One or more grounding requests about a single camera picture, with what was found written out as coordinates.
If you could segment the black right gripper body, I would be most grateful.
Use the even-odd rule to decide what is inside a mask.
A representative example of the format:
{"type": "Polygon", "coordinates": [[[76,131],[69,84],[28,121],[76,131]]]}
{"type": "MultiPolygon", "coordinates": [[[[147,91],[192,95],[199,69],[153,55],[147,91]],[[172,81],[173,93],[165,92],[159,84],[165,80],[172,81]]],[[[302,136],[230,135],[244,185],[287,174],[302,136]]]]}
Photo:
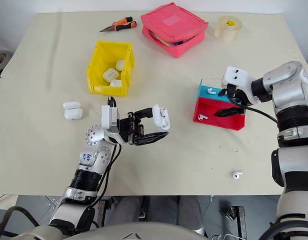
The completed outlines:
{"type": "Polygon", "coordinates": [[[249,107],[252,103],[249,101],[247,95],[237,86],[233,84],[227,84],[226,95],[229,100],[232,100],[240,105],[249,107]]]}

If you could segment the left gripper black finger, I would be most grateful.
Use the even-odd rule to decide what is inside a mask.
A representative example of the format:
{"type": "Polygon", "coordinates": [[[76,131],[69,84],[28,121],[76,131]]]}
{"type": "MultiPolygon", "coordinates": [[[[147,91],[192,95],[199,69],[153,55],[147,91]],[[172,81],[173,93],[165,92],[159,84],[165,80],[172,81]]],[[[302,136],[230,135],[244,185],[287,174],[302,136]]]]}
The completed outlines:
{"type": "Polygon", "coordinates": [[[138,110],[134,112],[134,117],[136,119],[143,119],[143,118],[152,118],[153,117],[153,108],[148,107],[142,110],[138,110]]]}
{"type": "Polygon", "coordinates": [[[136,146],[152,144],[152,143],[155,143],[155,142],[163,139],[168,134],[169,133],[166,131],[166,132],[154,132],[154,133],[141,135],[141,136],[139,136],[135,139],[134,144],[136,146]]]}

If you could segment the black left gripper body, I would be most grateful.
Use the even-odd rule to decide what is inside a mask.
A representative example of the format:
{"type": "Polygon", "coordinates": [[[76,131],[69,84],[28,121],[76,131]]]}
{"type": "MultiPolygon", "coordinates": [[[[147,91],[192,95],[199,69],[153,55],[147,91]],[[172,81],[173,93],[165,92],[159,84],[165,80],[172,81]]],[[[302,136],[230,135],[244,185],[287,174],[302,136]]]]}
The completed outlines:
{"type": "Polygon", "coordinates": [[[118,121],[119,135],[125,143],[136,146],[146,144],[144,126],[141,124],[143,117],[142,111],[129,112],[126,118],[118,121]]]}

